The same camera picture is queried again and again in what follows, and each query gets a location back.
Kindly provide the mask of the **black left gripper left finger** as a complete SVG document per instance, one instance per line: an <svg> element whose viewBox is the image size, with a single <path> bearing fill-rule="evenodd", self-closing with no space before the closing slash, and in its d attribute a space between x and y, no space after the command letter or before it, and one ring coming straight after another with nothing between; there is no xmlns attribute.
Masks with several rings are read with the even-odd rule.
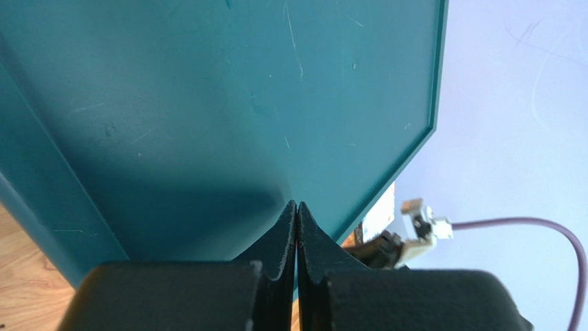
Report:
<svg viewBox="0 0 588 331"><path fill-rule="evenodd" d="M294 201L231 261L113 262L76 291L60 330L288 330Z"/></svg>

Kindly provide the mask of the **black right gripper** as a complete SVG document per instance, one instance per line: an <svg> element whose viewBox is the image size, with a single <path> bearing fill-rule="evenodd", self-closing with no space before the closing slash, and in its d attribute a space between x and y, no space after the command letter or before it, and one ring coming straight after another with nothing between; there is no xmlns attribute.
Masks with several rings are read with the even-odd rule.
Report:
<svg viewBox="0 0 588 331"><path fill-rule="evenodd" d="M367 243L344 248L352 257L373 270L393 270L400 260L404 242L398 234L383 231Z"/></svg>

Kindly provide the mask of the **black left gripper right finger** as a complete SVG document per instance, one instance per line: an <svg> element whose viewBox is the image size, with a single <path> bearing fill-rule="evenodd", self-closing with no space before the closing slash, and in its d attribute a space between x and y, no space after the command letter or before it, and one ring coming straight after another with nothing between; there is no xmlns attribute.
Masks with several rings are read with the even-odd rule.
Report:
<svg viewBox="0 0 588 331"><path fill-rule="evenodd" d="M303 330L532 330L503 284L479 270L372 270L297 211Z"/></svg>

